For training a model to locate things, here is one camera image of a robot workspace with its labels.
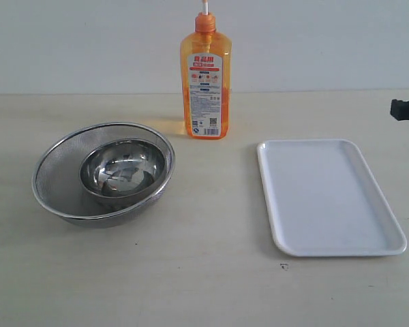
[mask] barcode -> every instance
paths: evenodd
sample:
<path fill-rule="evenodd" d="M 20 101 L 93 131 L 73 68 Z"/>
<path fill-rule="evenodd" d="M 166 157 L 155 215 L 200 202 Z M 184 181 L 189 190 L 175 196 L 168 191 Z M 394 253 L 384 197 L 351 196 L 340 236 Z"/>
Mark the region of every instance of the barcode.
<path fill-rule="evenodd" d="M 217 119 L 216 118 L 209 118 L 209 125 L 211 127 L 217 127 Z"/>
<path fill-rule="evenodd" d="M 204 129 L 204 134 L 205 135 L 218 135 L 219 131 L 218 128 L 205 128 Z"/>

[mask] orange plastic bottle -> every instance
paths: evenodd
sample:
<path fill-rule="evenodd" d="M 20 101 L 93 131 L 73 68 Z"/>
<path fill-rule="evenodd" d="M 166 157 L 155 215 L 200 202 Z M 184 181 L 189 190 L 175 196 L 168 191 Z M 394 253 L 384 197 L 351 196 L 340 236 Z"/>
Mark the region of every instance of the orange plastic bottle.
<path fill-rule="evenodd" d="M 193 138 L 218 140 L 229 128 L 232 42 L 215 29 L 207 0 L 196 17 L 196 31 L 181 43 L 185 127 Z"/>

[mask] beige table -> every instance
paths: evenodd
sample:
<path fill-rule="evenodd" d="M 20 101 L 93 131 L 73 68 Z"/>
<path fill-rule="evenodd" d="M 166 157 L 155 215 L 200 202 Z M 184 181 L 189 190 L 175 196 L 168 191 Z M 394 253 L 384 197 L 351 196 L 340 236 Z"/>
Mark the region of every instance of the beige table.
<path fill-rule="evenodd" d="M 180 95 L 0 96 L 0 327 L 409 326 L 409 90 L 234 94 L 220 141 L 183 131 Z M 75 129 L 136 121 L 177 152 L 141 218 L 82 229 L 31 193 L 39 156 Z M 408 238 L 403 255 L 300 259 L 271 239 L 256 145 L 358 144 Z"/>

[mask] metal mesh colander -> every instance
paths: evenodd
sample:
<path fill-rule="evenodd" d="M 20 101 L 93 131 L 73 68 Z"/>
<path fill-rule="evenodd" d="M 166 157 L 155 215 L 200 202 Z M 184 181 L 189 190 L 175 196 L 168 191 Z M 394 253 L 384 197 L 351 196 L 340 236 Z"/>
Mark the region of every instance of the metal mesh colander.
<path fill-rule="evenodd" d="M 166 160 L 166 176 L 160 187 L 143 201 L 120 211 L 109 211 L 87 196 L 79 178 L 80 165 L 100 145 L 125 138 L 138 138 L 157 146 Z M 174 150 L 158 131 L 135 123 L 105 123 L 76 131 L 48 149 L 35 168 L 32 188 L 45 209 L 69 222 L 95 227 L 118 225 L 162 195 L 174 165 Z"/>

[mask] white plastic tray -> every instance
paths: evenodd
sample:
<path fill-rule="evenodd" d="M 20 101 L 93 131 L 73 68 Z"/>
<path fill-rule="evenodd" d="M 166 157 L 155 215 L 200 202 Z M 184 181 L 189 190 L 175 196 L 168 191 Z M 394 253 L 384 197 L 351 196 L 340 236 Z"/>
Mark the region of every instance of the white plastic tray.
<path fill-rule="evenodd" d="M 395 255 L 406 237 L 358 147 L 347 140 L 258 145 L 275 244 L 295 256 Z"/>

